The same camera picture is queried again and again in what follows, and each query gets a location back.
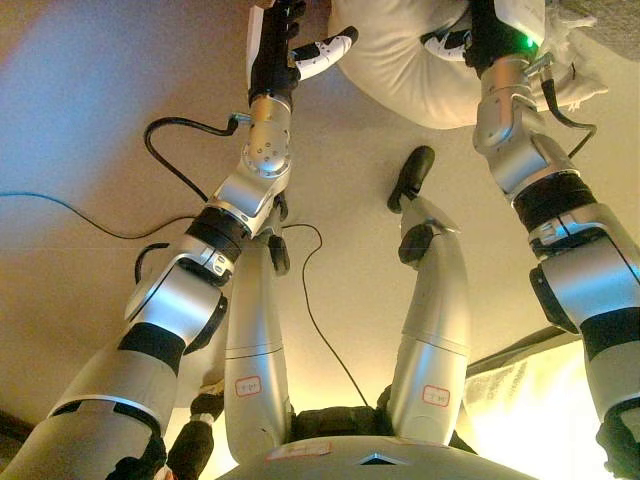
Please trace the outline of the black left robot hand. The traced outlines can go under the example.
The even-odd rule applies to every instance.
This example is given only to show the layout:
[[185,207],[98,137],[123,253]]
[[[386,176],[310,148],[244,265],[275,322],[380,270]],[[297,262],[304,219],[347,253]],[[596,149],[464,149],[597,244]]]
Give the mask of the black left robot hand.
[[290,49],[289,41],[299,33],[298,19],[304,1],[273,1],[267,8],[250,9],[246,72],[248,102],[260,96],[275,96],[292,102],[292,91],[301,81],[314,77],[341,60],[359,38],[348,26],[324,40]]

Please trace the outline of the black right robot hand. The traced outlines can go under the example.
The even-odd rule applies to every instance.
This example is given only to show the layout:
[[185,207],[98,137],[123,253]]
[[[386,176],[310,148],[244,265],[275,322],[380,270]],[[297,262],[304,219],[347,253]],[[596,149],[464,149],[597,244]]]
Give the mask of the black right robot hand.
[[421,37],[425,49],[481,75],[500,59],[531,63],[545,38],[543,1],[471,1],[462,16]]

